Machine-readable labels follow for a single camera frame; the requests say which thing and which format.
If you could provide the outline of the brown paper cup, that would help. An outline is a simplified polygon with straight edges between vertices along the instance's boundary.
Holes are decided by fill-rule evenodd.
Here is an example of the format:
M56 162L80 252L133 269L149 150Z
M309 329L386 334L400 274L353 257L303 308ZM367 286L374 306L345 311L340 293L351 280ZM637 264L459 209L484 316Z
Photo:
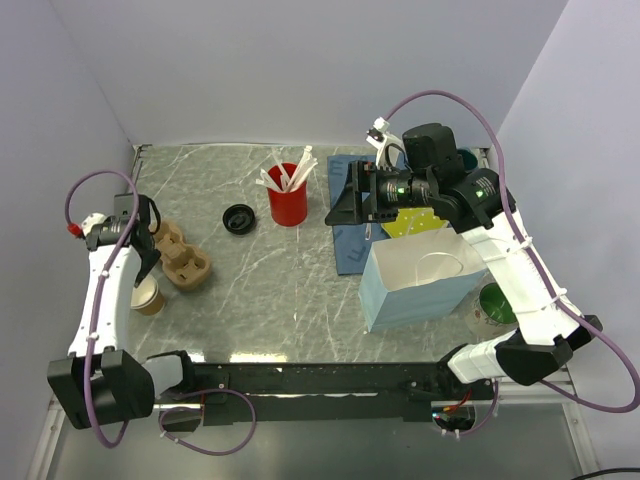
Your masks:
M148 275L132 291L131 309L144 316L158 314L165 305L165 297L160 291L157 280Z

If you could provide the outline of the black cup lid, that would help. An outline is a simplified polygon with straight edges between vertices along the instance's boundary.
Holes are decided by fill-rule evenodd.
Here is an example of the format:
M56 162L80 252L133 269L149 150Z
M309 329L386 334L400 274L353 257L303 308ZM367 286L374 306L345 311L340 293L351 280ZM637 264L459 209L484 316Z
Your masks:
M242 236L255 228L256 215L250 206L234 204L224 211L222 223L229 233Z

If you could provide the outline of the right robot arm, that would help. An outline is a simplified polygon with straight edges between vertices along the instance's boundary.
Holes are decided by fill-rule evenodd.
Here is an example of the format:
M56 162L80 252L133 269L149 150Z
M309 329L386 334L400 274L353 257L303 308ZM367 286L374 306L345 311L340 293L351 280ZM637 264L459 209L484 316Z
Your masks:
M508 377L530 386L563 367L575 350L593 339L602 324L567 298L547 269L533 261L513 197L500 196L498 174L487 168L466 171L453 131L424 124L402 136L408 167L353 162L344 188L325 218L328 226L387 223L401 208L430 207L448 221L482 258L518 322L511 334L454 349L437 375L439 391L456 399L480 379Z

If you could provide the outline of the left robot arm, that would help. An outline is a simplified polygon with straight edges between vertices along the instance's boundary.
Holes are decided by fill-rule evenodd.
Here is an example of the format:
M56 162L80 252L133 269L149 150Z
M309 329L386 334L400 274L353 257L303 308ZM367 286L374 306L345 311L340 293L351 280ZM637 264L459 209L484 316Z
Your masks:
M135 360L126 350L135 288L150 279L160 258L150 226L159 211L147 196L120 194L109 216L91 214L81 238L89 259L89 283L80 325L66 358L50 362L47 380L70 423L90 428L145 418L157 398L190 400L198 377L184 350Z

